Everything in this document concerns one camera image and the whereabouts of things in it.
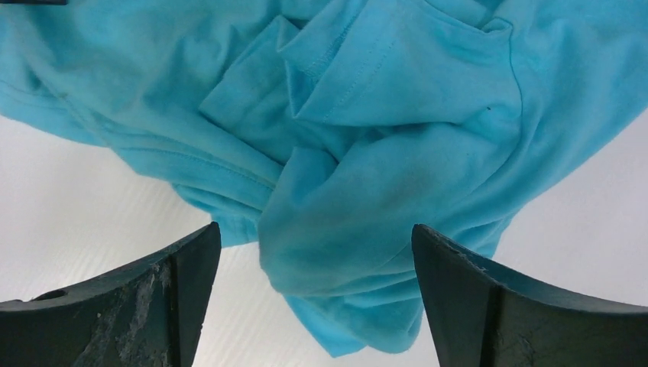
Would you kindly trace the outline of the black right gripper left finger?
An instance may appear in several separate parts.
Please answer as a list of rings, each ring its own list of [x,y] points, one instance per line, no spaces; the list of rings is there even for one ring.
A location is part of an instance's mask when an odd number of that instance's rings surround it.
[[[155,253],[1,305],[3,366],[191,366],[219,266],[212,222]]]

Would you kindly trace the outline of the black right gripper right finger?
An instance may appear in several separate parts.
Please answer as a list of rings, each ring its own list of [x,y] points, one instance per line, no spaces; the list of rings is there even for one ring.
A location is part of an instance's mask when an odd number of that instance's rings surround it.
[[[531,278],[425,225],[416,275],[442,366],[645,366],[647,309]]]

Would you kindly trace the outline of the turquoise t-shirt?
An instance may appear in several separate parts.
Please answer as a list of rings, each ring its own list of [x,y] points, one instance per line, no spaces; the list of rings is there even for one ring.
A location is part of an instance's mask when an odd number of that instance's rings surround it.
[[[1,113],[257,242],[335,357],[413,345],[415,224],[492,256],[646,107],[645,1],[1,7]]]

